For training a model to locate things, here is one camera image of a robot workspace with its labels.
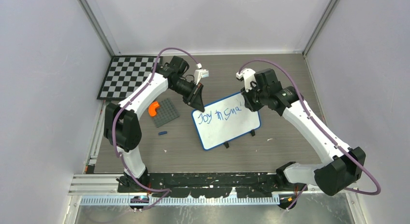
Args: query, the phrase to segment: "orange pipe elbow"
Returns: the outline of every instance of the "orange pipe elbow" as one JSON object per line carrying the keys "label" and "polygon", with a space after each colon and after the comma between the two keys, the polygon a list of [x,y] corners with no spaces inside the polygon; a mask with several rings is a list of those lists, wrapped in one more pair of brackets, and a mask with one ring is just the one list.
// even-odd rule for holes
{"label": "orange pipe elbow", "polygon": [[152,104],[149,105],[148,108],[148,113],[151,117],[157,115],[156,109],[160,107],[160,104],[158,102],[153,102]]}

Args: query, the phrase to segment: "ruler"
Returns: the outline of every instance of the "ruler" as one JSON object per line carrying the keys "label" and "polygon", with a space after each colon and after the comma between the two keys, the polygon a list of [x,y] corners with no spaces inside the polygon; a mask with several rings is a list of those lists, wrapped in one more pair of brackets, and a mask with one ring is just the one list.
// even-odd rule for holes
{"label": "ruler", "polygon": [[[80,205],[83,206],[146,206],[156,202],[159,198],[149,196],[149,203],[131,203],[134,195],[84,195]],[[237,198],[235,194],[218,198],[185,198],[165,197],[156,206],[225,206],[225,205],[279,205],[279,195],[272,197]]]}

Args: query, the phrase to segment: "checkerboard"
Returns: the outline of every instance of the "checkerboard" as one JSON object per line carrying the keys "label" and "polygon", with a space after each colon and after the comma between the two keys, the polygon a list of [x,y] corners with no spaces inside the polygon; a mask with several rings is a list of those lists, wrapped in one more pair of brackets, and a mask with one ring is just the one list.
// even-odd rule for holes
{"label": "checkerboard", "polygon": [[148,78],[154,60],[155,56],[112,57],[97,99],[121,101],[130,96]]}

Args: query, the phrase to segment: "light purple wall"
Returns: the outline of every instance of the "light purple wall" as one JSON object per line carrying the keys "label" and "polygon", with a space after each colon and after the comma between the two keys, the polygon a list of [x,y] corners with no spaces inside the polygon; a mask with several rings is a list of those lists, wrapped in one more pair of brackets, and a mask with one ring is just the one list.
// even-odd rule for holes
{"label": "light purple wall", "polygon": [[122,54],[157,54],[169,46],[190,53],[302,51],[329,2],[88,1]]}
{"label": "light purple wall", "polygon": [[[368,223],[408,223],[409,0],[341,0],[308,55],[330,128],[361,146],[379,196],[361,196]],[[375,187],[364,175],[361,188]]]}
{"label": "light purple wall", "polygon": [[58,224],[109,56],[77,0],[0,0],[0,223]]}

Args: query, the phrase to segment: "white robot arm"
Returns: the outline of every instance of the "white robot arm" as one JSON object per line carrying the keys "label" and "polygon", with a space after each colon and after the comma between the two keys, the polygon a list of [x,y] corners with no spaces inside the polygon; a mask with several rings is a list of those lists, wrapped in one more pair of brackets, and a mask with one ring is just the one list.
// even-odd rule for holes
{"label": "white robot arm", "polygon": [[279,184],[304,183],[317,185],[328,195],[334,195],[356,182],[362,173],[350,159],[338,148],[335,148],[329,139],[310,120],[314,120],[333,139],[337,139],[338,147],[343,148],[353,156],[361,165],[364,164],[366,155],[360,147],[352,149],[348,144],[338,139],[320,119],[311,112],[306,101],[302,101],[309,110],[310,115],[304,111],[296,95],[294,87],[282,88],[273,69],[255,72],[245,69],[236,74],[236,78],[245,82],[241,94],[245,99],[245,107],[251,111],[258,111],[265,105],[275,110],[279,115],[289,121],[303,135],[318,154],[321,164],[298,164],[289,162],[277,169]]}
{"label": "white robot arm", "polygon": [[[126,103],[130,102],[116,123],[117,150],[122,154],[124,162],[133,176],[144,185],[147,185],[147,169],[141,159],[138,148],[142,137],[139,125],[139,119],[142,113],[167,89],[174,90],[178,94],[181,94],[184,103],[187,105],[202,112],[205,110],[202,102],[202,89],[204,86],[199,83],[199,79],[207,77],[208,70],[196,70],[194,81],[188,82],[182,77],[188,69],[188,63],[180,57],[173,57],[169,63],[164,65],[158,64],[151,82],[147,79],[128,98],[121,101],[118,105],[110,103],[105,109],[104,136],[113,144],[112,127],[114,117]],[[137,93],[140,94],[135,100],[132,100]]]}

